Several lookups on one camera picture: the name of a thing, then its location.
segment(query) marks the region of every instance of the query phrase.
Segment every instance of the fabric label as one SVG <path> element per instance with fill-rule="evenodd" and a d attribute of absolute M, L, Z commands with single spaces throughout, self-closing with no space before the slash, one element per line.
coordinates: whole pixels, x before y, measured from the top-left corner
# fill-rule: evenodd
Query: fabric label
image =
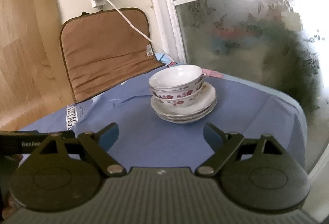
<path fill-rule="evenodd" d="M 150 57 L 150 56 L 153 55 L 153 51 L 152 51 L 151 44 L 147 45 L 147 47 L 146 47 L 146 55 L 147 55 L 148 57 Z"/>
<path fill-rule="evenodd" d="M 66 130 L 70 130 L 78 121 L 77 106 L 68 106 L 66 108 Z"/>

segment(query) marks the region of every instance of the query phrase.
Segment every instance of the stack of dishes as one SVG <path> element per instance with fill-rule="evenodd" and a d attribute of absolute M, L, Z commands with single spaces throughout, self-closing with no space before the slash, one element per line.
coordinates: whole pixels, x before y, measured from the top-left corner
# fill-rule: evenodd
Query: stack of dishes
<path fill-rule="evenodd" d="M 216 103 L 215 88 L 203 81 L 202 69 L 180 65 L 159 71 L 149 79 L 151 106 L 163 120 L 187 124 L 210 113 Z"/>

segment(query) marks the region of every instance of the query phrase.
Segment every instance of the wood grain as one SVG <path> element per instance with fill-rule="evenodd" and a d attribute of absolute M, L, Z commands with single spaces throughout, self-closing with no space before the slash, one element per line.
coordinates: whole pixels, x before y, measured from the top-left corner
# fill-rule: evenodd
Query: wood grain
<path fill-rule="evenodd" d="M 0 0 L 0 130 L 73 103 L 55 0 Z"/>

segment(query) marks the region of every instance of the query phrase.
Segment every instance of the porcelain bowl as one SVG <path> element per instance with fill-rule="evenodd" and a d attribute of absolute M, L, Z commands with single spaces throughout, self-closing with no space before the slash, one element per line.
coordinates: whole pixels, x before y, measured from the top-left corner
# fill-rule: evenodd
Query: porcelain bowl
<path fill-rule="evenodd" d="M 188 89 L 202 81 L 202 69 L 196 65 L 173 66 L 157 72 L 149 79 L 155 91 L 177 91 Z"/>
<path fill-rule="evenodd" d="M 182 107 L 186 107 L 186 106 L 192 104 L 194 102 L 194 100 L 197 98 L 197 96 L 201 93 L 201 89 L 202 88 L 200 88 L 195 93 L 193 93 L 189 96 L 186 96 L 186 97 L 182 97 L 182 98 L 163 99 L 163 98 L 159 98 L 157 96 L 155 96 L 155 98 L 160 103 L 163 103 L 166 106 L 179 106 L 182 108 Z"/>
<path fill-rule="evenodd" d="M 203 86 L 203 77 L 196 84 L 175 91 L 159 91 L 151 88 L 151 94 L 161 99 L 176 99 L 190 96 Z"/>

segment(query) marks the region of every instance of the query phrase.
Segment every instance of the saucer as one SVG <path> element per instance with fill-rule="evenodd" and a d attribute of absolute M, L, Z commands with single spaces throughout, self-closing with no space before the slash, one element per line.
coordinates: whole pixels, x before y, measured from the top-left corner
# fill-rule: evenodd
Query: saucer
<path fill-rule="evenodd" d="M 151 98 L 151 106 L 157 114 L 168 117 L 183 117 L 201 113 L 203 110 L 211 106 L 215 99 L 215 88 L 210 83 L 204 82 L 200 95 L 197 96 L 192 104 L 184 108 L 163 105 L 163 103 L 155 97 Z"/>
<path fill-rule="evenodd" d="M 157 114 L 162 120 L 171 122 L 171 123 L 175 123 L 175 124 L 189 124 L 189 123 L 193 123 L 196 121 L 199 121 L 200 119 L 202 119 L 203 117 L 205 117 L 206 115 L 208 115 L 216 106 L 217 103 L 217 99 L 214 100 L 213 104 L 211 104 L 210 107 L 208 107 L 206 110 L 204 110 L 203 112 L 194 115 L 192 117 L 185 117 L 185 118 L 174 118 L 174 117 L 168 117 L 168 116 L 164 116 L 161 114 Z"/>

